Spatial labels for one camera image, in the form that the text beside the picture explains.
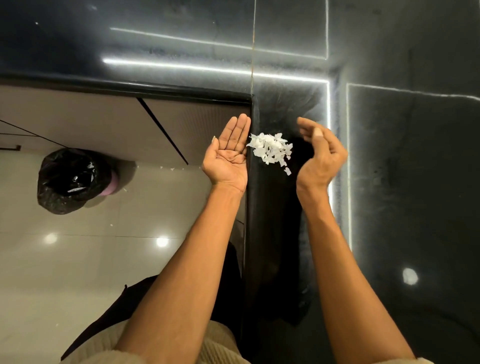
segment forearm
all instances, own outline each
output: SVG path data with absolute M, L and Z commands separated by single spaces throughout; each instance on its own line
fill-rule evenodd
M 339 364 L 371 364 L 414 355 L 360 271 L 327 194 L 303 204 L 325 325 Z
M 148 363 L 194 363 L 215 303 L 241 199 L 215 186 L 187 238 L 133 314 L 117 350 Z

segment person's left arm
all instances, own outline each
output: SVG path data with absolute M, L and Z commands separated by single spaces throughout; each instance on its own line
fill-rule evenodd
M 232 118 L 213 138 L 203 170 L 212 181 L 205 208 L 140 302 L 116 350 L 147 363 L 195 363 L 215 304 L 228 239 L 247 185 L 250 118 Z

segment pile of white paper scraps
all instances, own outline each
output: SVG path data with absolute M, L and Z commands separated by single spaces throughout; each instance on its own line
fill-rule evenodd
M 275 135 L 263 134 L 251 135 L 252 140 L 247 146 L 253 148 L 253 154 L 260 157 L 265 164 L 279 162 L 280 166 L 286 166 L 284 158 L 290 159 L 292 154 L 293 144 L 287 144 L 286 139 L 282 139 L 282 133 Z M 285 173 L 289 176 L 292 174 L 288 167 L 285 168 Z

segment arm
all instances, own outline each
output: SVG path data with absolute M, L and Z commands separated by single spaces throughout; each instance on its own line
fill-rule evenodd
M 360 271 L 328 202 L 327 186 L 347 160 L 328 129 L 299 118 L 315 155 L 301 168 L 297 195 L 308 221 L 325 326 L 339 364 L 415 359 L 412 350 Z
M 147 363 L 195 363 L 210 320 L 235 215 L 247 185 L 250 118 L 232 118 L 205 154 L 206 206 L 133 313 L 116 350 Z

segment black countertop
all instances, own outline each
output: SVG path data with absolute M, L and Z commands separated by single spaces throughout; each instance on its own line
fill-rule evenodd
M 249 157 L 241 347 L 253 363 L 334 362 L 295 195 L 312 153 L 297 116 L 349 149 L 334 213 L 414 352 L 478 359 L 479 64 L 478 0 L 0 4 L 3 77 L 251 94 L 252 132 L 293 142 L 291 176 Z

